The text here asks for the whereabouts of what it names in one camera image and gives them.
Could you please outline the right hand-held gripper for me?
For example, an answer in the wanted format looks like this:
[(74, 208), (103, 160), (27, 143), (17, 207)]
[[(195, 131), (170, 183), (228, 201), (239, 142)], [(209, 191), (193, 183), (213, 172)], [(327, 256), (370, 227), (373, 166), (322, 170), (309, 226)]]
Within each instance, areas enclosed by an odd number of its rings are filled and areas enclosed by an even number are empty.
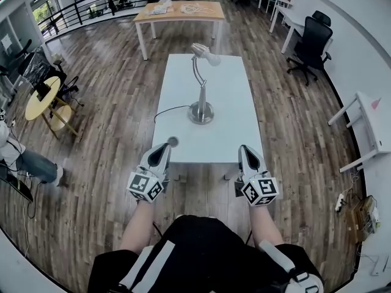
[(243, 176), (255, 175), (245, 181), (242, 177), (235, 181), (236, 197), (244, 197), (249, 206), (267, 206), (279, 196), (276, 178), (267, 171), (263, 156), (248, 145), (238, 150), (239, 169)]

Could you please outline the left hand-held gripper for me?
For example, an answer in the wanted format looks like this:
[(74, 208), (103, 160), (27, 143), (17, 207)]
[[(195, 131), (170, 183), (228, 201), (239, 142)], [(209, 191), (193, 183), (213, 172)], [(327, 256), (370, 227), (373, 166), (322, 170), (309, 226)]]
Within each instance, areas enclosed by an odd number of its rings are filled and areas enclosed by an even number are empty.
[(126, 189), (138, 200), (153, 203), (165, 193), (169, 179), (171, 146), (161, 143), (146, 151), (140, 165), (131, 172)]

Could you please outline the silver desk lamp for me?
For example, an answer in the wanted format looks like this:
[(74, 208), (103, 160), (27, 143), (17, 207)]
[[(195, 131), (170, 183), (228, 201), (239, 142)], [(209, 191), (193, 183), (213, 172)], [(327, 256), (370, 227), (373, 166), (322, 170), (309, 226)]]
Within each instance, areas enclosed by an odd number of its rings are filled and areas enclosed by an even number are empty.
[(206, 125), (213, 120), (214, 110), (211, 104), (206, 101), (207, 79), (201, 76), (197, 63), (199, 59), (206, 59), (212, 67), (216, 67), (221, 63), (221, 58), (217, 54), (211, 53), (209, 47), (200, 43), (193, 43), (191, 51), (193, 53), (192, 70), (195, 79), (200, 85), (200, 94), (199, 100), (190, 105), (188, 117), (197, 125)]

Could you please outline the person's right forearm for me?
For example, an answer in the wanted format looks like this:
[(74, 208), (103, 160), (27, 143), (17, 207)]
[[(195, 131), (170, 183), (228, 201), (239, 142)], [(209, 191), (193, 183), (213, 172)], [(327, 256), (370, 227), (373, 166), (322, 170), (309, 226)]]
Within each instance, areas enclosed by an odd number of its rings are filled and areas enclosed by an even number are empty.
[(282, 235), (266, 206), (250, 206), (249, 215), (255, 247), (264, 240), (272, 245), (283, 244)]

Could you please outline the white rectangular table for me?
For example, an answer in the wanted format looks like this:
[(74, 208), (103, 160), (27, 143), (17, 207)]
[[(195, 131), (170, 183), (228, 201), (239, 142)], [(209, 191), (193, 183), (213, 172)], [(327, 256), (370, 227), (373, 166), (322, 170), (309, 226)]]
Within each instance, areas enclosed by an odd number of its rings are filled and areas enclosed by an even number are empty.
[(221, 56), (212, 67), (198, 61), (207, 79), (206, 100), (214, 110), (213, 120), (197, 125), (188, 117), (188, 107), (198, 101), (200, 86), (192, 70), (191, 54), (169, 54), (155, 119), (152, 145), (177, 137), (171, 164), (221, 164), (225, 179), (238, 173), (238, 149), (248, 145), (263, 154), (258, 119), (249, 80), (240, 56)]

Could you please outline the person's black white-striped clothing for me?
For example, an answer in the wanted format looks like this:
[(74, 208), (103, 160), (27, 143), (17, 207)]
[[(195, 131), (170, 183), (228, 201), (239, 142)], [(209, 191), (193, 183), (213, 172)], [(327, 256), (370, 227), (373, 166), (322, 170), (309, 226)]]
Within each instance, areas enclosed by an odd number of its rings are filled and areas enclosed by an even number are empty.
[(246, 245), (218, 219), (183, 215), (142, 254), (95, 258), (88, 293), (323, 293), (302, 247)]

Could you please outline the cardboard box with electronics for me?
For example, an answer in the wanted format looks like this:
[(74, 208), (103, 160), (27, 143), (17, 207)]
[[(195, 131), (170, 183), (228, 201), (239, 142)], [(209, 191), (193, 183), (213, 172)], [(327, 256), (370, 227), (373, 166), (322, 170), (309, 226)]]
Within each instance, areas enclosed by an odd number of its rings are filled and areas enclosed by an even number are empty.
[(370, 195), (358, 202), (347, 212), (346, 222), (351, 242), (353, 244), (364, 242), (381, 225), (376, 199)]

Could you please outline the yellow round two-tier table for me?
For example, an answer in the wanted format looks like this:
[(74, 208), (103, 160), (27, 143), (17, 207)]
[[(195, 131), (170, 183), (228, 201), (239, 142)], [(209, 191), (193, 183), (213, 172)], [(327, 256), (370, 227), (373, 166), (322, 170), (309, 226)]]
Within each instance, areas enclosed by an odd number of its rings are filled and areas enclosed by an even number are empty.
[(25, 109), (25, 118), (27, 121), (33, 121), (42, 117), (49, 130), (58, 139), (56, 134), (62, 128), (66, 127), (72, 134), (78, 135), (78, 132), (70, 125), (70, 119), (76, 111), (64, 100), (57, 97), (60, 89), (60, 78), (53, 76), (43, 83), (44, 96), (35, 90)]

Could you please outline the black flat device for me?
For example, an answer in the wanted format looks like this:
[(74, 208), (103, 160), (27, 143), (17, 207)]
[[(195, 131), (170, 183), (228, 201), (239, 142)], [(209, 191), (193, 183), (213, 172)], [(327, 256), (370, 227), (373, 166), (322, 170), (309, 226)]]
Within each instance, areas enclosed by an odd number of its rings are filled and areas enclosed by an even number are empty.
[(40, 82), (35, 86), (35, 91), (37, 92), (37, 99), (42, 101), (45, 96), (50, 92), (51, 87), (45, 84), (44, 82)]

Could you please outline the black mesh office chair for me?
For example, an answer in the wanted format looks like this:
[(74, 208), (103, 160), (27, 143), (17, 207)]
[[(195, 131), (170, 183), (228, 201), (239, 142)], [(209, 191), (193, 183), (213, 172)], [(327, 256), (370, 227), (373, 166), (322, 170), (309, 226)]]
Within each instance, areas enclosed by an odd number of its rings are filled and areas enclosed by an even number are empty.
[(305, 18), (304, 33), (300, 42), (294, 47), (294, 55), (300, 60), (287, 57), (287, 62), (293, 62), (296, 66), (287, 69), (287, 73), (294, 70), (301, 70), (305, 77), (305, 85), (309, 85), (308, 74), (314, 76), (314, 81), (318, 80), (316, 74), (310, 69), (323, 71), (324, 63), (331, 60), (331, 55), (324, 49), (333, 34), (332, 29), (314, 17)]

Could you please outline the wooden-top table with white legs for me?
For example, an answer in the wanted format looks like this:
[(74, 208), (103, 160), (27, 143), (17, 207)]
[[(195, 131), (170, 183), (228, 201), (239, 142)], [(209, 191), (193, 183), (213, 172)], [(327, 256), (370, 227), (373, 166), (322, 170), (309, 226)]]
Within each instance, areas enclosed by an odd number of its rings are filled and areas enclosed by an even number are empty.
[(221, 52), (222, 26), (225, 21), (221, 4), (214, 1), (174, 1), (173, 12), (167, 12), (162, 15), (147, 15), (145, 12), (151, 10), (154, 6), (163, 3), (147, 4), (134, 18), (133, 23), (136, 26), (137, 36), (140, 44), (142, 57), (148, 59), (141, 26), (149, 24), (152, 30), (152, 38), (156, 38), (155, 23), (172, 21), (209, 21), (213, 23), (212, 39), (215, 40), (214, 51)]

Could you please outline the black plastic-wrapped chair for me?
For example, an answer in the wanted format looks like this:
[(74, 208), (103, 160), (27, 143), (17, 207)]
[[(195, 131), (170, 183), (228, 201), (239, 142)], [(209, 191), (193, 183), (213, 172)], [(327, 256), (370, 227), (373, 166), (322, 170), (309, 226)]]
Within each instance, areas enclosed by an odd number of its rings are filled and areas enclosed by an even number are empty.
[(51, 77), (58, 77), (60, 80), (60, 89), (57, 93), (58, 98), (70, 92), (78, 92), (76, 85), (78, 76), (75, 76), (68, 84), (65, 83), (67, 75), (62, 69), (62, 61), (56, 60), (53, 64), (46, 58), (44, 49), (39, 46), (29, 53), (18, 68), (19, 74), (27, 80), (35, 89), (40, 82), (45, 82)]

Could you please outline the pile of papers and tissues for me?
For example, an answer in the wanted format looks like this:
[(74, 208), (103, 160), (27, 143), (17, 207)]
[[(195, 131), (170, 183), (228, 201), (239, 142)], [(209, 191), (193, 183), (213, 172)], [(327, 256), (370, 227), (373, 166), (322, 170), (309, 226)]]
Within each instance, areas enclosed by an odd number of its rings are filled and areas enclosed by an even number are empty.
[(151, 10), (147, 10), (145, 13), (147, 15), (162, 15), (167, 12), (173, 12), (174, 7), (172, 0), (167, 0), (163, 4), (154, 6)]

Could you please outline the black office chair with headrest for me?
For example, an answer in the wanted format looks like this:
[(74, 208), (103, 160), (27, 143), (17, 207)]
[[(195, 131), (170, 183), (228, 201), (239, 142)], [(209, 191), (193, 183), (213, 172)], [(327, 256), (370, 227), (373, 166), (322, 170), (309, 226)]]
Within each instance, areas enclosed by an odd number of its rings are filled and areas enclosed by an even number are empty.
[(325, 26), (328, 26), (328, 27), (331, 27), (331, 19), (329, 16), (327, 16), (326, 14), (324, 14), (323, 12), (320, 12), (319, 10), (316, 10), (312, 17), (317, 20), (318, 22), (320, 22), (321, 24), (325, 25)]

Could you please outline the black metal railing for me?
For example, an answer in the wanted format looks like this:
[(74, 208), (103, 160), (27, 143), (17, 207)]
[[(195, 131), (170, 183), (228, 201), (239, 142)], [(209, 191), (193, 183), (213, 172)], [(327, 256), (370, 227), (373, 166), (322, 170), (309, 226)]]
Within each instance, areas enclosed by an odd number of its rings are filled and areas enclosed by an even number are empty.
[(83, 25), (138, 13), (148, 3), (160, 0), (71, 0), (61, 7), (59, 0), (47, 0), (33, 10), (45, 40)]

